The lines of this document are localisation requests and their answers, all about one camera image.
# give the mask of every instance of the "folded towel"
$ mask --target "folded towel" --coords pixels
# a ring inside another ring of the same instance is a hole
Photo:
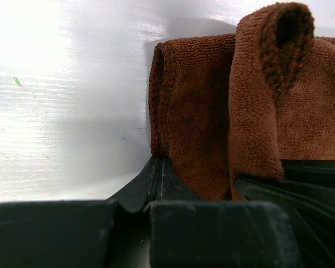
[[[235,34],[155,47],[151,152],[205,200],[241,197],[237,174],[283,178],[281,159],[335,160],[335,39],[307,6],[277,3]]]

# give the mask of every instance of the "brown cloth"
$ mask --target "brown cloth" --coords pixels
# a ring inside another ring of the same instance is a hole
[[[151,152],[205,200],[240,199],[239,173],[283,178],[281,159],[335,160],[335,39],[307,6],[277,3],[235,34],[155,48]]]

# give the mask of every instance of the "white surface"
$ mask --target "white surface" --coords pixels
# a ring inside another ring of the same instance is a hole
[[[335,0],[303,2],[316,33],[335,36]],[[150,156],[155,44],[234,31],[270,3],[0,0],[0,202],[105,199],[122,188]]]

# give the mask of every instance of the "towel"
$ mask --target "towel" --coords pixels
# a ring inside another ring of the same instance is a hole
[[[300,3],[246,17],[236,33],[155,47],[151,152],[204,200],[240,200],[238,174],[284,178],[282,159],[335,160],[335,38]]]

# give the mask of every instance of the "towel fold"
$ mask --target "towel fold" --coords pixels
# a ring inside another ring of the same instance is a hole
[[[277,3],[235,34],[155,47],[151,152],[205,200],[238,200],[237,174],[283,178],[281,159],[335,160],[335,39],[307,6]]]

